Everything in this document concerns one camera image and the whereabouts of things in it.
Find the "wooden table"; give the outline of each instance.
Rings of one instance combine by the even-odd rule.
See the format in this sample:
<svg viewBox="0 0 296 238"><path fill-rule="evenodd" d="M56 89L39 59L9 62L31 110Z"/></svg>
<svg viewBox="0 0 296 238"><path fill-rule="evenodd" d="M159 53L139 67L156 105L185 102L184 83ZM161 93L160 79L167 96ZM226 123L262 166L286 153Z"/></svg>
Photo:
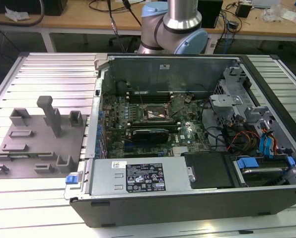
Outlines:
<svg viewBox="0 0 296 238"><path fill-rule="evenodd" d="M224 0L223 9L226 5L235 0ZM61 16L45 16L42 22L34 27L8 27L0 26L3 31L26 31L41 33L48 52L55 52L53 40L50 33L78 33L78 34L113 34L109 14L92 10L88 7L90 0L68 0L68 5ZM295 0L282 0L283 7L295 10ZM112 1L112 8L123 6L122 3ZM143 4L135 4L132 9L140 19ZM106 1L98 3L97 8L107 9ZM230 9L235 13L236 7ZM243 27L235 35L236 39L251 40L276 40L296 41L296 24L283 19L281 22L263 22L261 19L262 10L253 9L247 18L242 18ZM120 35L140 35L141 30L138 23L129 12L113 14ZM38 16L31 16L34 21ZM227 14L229 20L235 20L231 14ZM0 14L0 21L8 21L3 14ZM212 54L217 40L223 32L223 20L220 17L215 29L206 29L209 34L206 53Z"/></svg>

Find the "warning label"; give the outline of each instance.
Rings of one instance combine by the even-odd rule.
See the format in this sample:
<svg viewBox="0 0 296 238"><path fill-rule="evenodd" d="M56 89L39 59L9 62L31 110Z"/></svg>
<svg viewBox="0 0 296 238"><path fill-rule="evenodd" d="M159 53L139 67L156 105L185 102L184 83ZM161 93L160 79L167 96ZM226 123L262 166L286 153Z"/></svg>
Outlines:
<svg viewBox="0 0 296 238"><path fill-rule="evenodd" d="M162 164L126 165L127 192L166 191Z"/></svg>

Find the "connector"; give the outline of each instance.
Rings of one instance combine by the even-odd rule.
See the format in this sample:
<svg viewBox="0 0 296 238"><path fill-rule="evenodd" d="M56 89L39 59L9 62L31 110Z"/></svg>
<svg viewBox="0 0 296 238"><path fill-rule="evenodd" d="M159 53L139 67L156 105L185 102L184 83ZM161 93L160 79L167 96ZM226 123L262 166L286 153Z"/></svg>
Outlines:
<svg viewBox="0 0 296 238"><path fill-rule="evenodd" d="M131 5L128 0L123 0L123 5L127 10L131 9Z"/></svg>

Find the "blue latch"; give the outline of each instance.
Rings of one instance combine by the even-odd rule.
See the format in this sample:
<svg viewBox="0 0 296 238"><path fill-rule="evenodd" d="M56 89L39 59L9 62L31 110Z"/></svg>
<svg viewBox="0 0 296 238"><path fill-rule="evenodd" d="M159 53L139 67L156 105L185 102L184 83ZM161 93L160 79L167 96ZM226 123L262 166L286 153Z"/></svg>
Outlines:
<svg viewBox="0 0 296 238"><path fill-rule="evenodd" d="M240 169L244 168L257 168L259 167L256 159L254 157L244 157L240 158L237 162L237 165Z"/></svg>
<svg viewBox="0 0 296 238"><path fill-rule="evenodd" d="M66 180L66 184L78 184L78 176L68 175Z"/></svg>
<svg viewBox="0 0 296 238"><path fill-rule="evenodd" d="M292 158L292 156L288 156L287 159L288 159L288 162L291 166L294 166L296 164L295 160Z"/></svg>

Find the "black box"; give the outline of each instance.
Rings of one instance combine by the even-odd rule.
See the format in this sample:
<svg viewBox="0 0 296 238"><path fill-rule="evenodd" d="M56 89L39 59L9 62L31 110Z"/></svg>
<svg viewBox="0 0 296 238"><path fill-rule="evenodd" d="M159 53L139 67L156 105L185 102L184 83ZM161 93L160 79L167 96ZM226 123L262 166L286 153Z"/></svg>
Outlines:
<svg viewBox="0 0 296 238"><path fill-rule="evenodd" d="M252 6L253 5L251 5L251 4L239 3L237 6L237 9L235 11L235 15L237 15L238 17L247 18L250 10L252 9Z"/></svg>
<svg viewBox="0 0 296 238"><path fill-rule="evenodd" d="M43 0L45 15L60 16L67 5L68 0ZM39 0L0 0L0 13L5 13L5 8L29 14L40 14L41 6Z"/></svg>
<svg viewBox="0 0 296 238"><path fill-rule="evenodd" d="M223 0L199 0L198 11L202 15L202 28L215 28Z"/></svg>

